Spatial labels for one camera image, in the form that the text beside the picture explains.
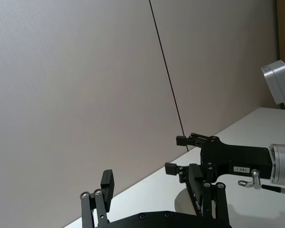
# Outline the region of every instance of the white table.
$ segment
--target white table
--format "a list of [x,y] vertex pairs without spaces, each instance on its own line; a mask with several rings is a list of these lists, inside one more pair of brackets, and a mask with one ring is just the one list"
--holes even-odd
[[[285,110],[259,108],[217,136],[222,142],[234,145],[268,147],[271,143],[285,144]],[[173,163],[183,166],[190,163],[199,164],[199,155],[200,149],[194,148]],[[238,186],[238,180],[249,181],[250,178],[223,175],[218,179],[226,184],[231,226],[285,227],[285,195],[267,190],[246,189]],[[270,184],[268,180],[262,180],[262,183]],[[166,175],[164,168],[161,168],[115,196],[110,213],[107,214],[108,218],[112,222],[140,212],[175,211],[175,198],[184,188],[185,185],[179,183],[177,176]],[[81,228],[81,218],[66,228]]]

